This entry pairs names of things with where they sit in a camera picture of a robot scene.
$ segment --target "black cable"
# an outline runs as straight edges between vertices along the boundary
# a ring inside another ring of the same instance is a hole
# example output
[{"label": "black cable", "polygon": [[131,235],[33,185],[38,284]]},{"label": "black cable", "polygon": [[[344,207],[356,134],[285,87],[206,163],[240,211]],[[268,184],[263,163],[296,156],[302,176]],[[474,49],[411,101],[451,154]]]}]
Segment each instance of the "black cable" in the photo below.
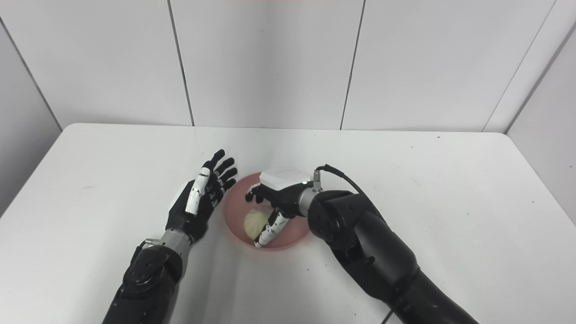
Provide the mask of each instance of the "black cable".
[{"label": "black cable", "polygon": [[388,312],[388,315],[386,315],[386,317],[382,321],[382,324],[386,324],[386,322],[390,319],[390,317],[392,316],[393,313],[394,313],[394,310],[390,309],[390,311]]},{"label": "black cable", "polygon": [[386,317],[384,318],[384,320],[382,321],[381,324],[386,324],[386,322],[390,319],[392,314],[394,314],[396,309],[398,309],[398,307],[400,306],[401,301],[402,301],[401,299],[398,299],[398,301],[390,308],[388,315],[386,315]]},{"label": "black cable", "polygon": [[[354,190],[356,190],[359,194],[367,196],[364,193],[364,191],[352,179],[350,179],[347,175],[344,174],[344,172],[338,170],[337,168],[335,168],[329,164],[324,164],[324,165],[317,167],[316,170],[326,171],[326,172],[331,173],[335,176],[339,176],[340,178],[346,180],[346,182],[348,182],[350,184],[350,186],[352,186],[354,188]],[[382,217],[382,214],[380,213],[380,211],[376,207],[374,209],[376,210],[376,213],[378,214],[378,216],[380,216],[382,219],[384,219],[384,217]]]}]

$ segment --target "silver connector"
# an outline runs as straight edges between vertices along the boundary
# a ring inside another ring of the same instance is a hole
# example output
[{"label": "silver connector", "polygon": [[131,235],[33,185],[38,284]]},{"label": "silver connector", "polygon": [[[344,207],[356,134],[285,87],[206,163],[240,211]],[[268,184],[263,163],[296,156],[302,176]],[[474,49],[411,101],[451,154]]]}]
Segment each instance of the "silver connector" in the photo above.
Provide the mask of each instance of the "silver connector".
[{"label": "silver connector", "polygon": [[314,170],[314,182],[312,190],[317,193],[322,191],[322,184],[320,183],[320,170]]},{"label": "silver connector", "polygon": [[302,215],[304,215],[305,217],[308,217],[308,209],[310,209],[312,200],[314,200],[314,197],[318,193],[320,193],[320,191],[314,191],[314,189],[312,188],[306,188],[300,194],[300,197],[298,198],[298,206],[300,209],[300,213],[302,213]]}]

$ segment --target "robot finger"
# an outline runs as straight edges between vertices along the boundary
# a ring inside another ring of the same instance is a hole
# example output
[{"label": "robot finger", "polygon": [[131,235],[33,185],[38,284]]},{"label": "robot finger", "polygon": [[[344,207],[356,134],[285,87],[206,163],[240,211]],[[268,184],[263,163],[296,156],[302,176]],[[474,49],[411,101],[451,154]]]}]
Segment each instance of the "robot finger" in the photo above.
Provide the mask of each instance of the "robot finger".
[{"label": "robot finger", "polygon": [[288,223],[290,219],[284,217],[282,212],[278,208],[274,208],[274,211],[268,218],[268,222],[262,228],[260,234],[254,239],[255,247],[263,247],[272,241],[278,234],[284,229],[284,226]]},{"label": "robot finger", "polygon": [[264,197],[259,194],[259,189],[260,183],[251,185],[250,188],[248,188],[248,191],[246,191],[246,196],[244,196],[244,199],[246,199],[247,202],[251,202],[254,200],[254,197],[256,197],[256,203],[261,204],[264,201]]},{"label": "robot finger", "polygon": [[217,185],[220,185],[221,187],[224,186],[224,183],[226,183],[230,178],[232,178],[237,174],[238,174],[237,168],[229,169],[228,171],[224,172],[224,174],[221,175],[220,177],[217,177],[215,173],[212,174],[210,176],[208,184],[206,185],[206,191],[211,191]]},{"label": "robot finger", "polygon": [[217,203],[219,203],[222,197],[224,196],[224,193],[228,191],[228,189],[232,188],[232,186],[234,186],[235,183],[236,179],[229,179],[223,184],[217,182],[210,190],[206,191],[206,194],[210,197],[211,200],[219,198],[217,201]]},{"label": "robot finger", "polygon": [[226,171],[226,169],[228,169],[233,165],[234,165],[234,158],[229,157],[228,159],[224,160],[224,162],[222,162],[222,164],[220,164],[218,168],[216,168],[216,170],[214,170],[214,174],[216,175],[217,178],[219,178],[220,175],[222,175],[222,173]]},{"label": "robot finger", "polygon": [[186,207],[186,202],[188,201],[188,196],[190,196],[190,191],[192,190],[192,185],[194,184],[194,180],[189,181],[184,188],[180,195],[177,196],[175,200],[173,200],[173,205],[170,208],[170,212],[181,211]]},{"label": "robot finger", "polygon": [[223,149],[218,150],[216,153],[214,153],[212,159],[204,162],[202,168],[208,168],[212,173],[212,171],[216,167],[216,164],[218,164],[218,161],[220,161],[224,157],[224,155],[226,155],[226,152],[224,152]]}]

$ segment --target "robot forearm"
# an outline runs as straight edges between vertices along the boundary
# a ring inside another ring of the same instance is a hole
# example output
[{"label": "robot forearm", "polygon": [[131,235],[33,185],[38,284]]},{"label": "robot forearm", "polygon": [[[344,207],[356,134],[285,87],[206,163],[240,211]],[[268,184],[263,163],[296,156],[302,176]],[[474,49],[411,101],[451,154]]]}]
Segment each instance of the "robot forearm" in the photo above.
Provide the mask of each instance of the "robot forearm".
[{"label": "robot forearm", "polygon": [[160,240],[137,247],[103,324],[162,324],[184,274],[190,243],[186,234],[169,229]]}]

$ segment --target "fingertip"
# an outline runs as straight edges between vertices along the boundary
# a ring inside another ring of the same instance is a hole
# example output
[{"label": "fingertip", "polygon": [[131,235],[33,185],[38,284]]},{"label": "fingertip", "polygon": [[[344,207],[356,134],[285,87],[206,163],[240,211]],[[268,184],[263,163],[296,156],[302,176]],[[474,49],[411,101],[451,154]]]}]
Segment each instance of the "fingertip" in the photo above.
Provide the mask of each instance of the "fingertip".
[{"label": "fingertip", "polygon": [[212,157],[212,161],[213,162],[219,161],[221,158],[224,157],[224,155],[226,155],[226,152],[224,151],[224,149],[220,149],[216,153],[214,153],[214,156]]}]

